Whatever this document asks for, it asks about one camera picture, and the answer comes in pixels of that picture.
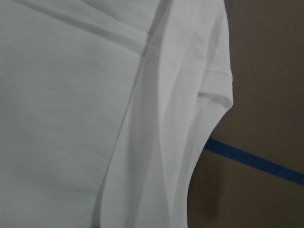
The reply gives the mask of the white long sleeve printed shirt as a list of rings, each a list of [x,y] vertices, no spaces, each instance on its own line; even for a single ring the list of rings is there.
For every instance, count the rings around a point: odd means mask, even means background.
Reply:
[[[187,227],[232,105],[222,0],[1,1],[1,227]]]

